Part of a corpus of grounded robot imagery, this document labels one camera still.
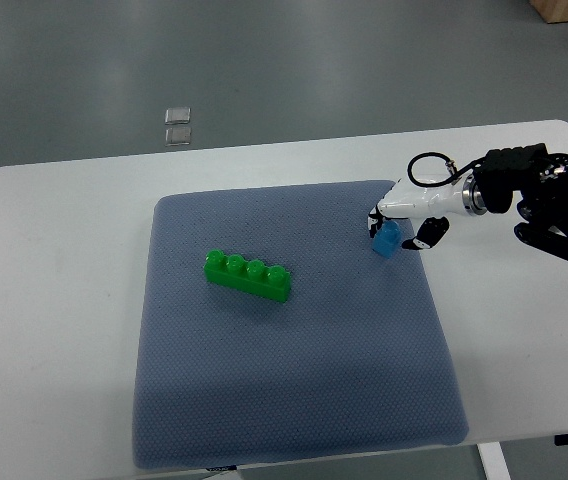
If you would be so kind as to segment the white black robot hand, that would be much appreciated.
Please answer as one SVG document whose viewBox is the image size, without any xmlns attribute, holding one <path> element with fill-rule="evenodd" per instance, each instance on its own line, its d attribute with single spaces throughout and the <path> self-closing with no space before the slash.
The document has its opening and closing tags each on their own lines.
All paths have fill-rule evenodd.
<svg viewBox="0 0 568 480">
<path fill-rule="evenodd" d="M 367 228 L 374 238 L 385 222 L 391 220 L 422 220 L 417 233 L 402 242 L 406 250 L 427 250 L 436 246 L 447 233 L 448 214 L 471 215 L 473 207 L 465 184 L 426 187 L 417 186 L 408 179 L 398 180 L 372 208 L 367 218 Z"/>
</svg>

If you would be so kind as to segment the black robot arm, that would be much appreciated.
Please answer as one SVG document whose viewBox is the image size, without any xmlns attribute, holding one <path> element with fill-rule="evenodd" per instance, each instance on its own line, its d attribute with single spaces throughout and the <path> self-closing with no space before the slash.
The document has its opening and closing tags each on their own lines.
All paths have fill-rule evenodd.
<svg viewBox="0 0 568 480">
<path fill-rule="evenodd" d="M 568 154 L 545 144 L 494 149 L 469 164 L 484 207 L 506 213 L 516 192 L 523 243 L 568 261 Z"/>
</svg>

